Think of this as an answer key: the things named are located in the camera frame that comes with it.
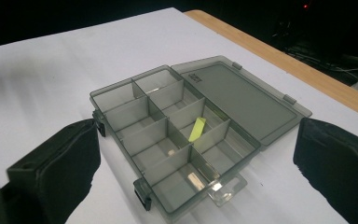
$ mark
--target open lid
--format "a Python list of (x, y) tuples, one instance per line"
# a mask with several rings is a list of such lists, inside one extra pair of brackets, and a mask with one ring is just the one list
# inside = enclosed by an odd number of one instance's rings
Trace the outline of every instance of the open lid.
[(262, 145), (268, 146), (311, 112), (223, 56), (172, 66)]

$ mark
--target yellow-green object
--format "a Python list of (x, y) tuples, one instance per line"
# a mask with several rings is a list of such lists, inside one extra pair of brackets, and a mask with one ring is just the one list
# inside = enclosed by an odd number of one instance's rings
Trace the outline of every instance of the yellow-green object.
[(201, 135), (203, 127), (205, 126), (205, 118), (198, 117), (196, 119), (196, 123), (194, 124), (193, 130), (191, 131), (191, 135), (188, 138), (189, 142), (196, 141)]

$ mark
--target gray plastic box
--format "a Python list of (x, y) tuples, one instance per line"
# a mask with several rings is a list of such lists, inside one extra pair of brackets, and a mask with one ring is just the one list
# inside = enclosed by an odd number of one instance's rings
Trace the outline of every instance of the gray plastic box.
[[(140, 177), (135, 192), (173, 222), (206, 195), (221, 206), (240, 169), (311, 112), (223, 56), (167, 65), (93, 91), (94, 118)], [(202, 135), (188, 138), (198, 117)]]

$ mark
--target dark background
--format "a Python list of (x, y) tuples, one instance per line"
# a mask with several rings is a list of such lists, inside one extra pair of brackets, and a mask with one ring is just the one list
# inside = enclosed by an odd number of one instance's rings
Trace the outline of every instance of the dark background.
[(203, 10), (348, 85), (358, 79), (358, 0), (0, 0), (0, 45), (167, 7)]

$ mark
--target white tabletop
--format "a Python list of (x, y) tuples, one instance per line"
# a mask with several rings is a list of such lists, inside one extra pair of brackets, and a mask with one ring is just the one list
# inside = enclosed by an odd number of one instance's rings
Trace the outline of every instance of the white tabletop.
[[(64, 126), (91, 118), (91, 91), (163, 64), (224, 55), (313, 112), (358, 135), (358, 113), (169, 8), (126, 20), (0, 46), (0, 187), (6, 168)], [(217, 208), (205, 198), (178, 223), (345, 223), (293, 164), (297, 127), (258, 154), (248, 185)], [(137, 179), (112, 137), (89, 196), (67, 223), (164, 223), (146, 212)]]

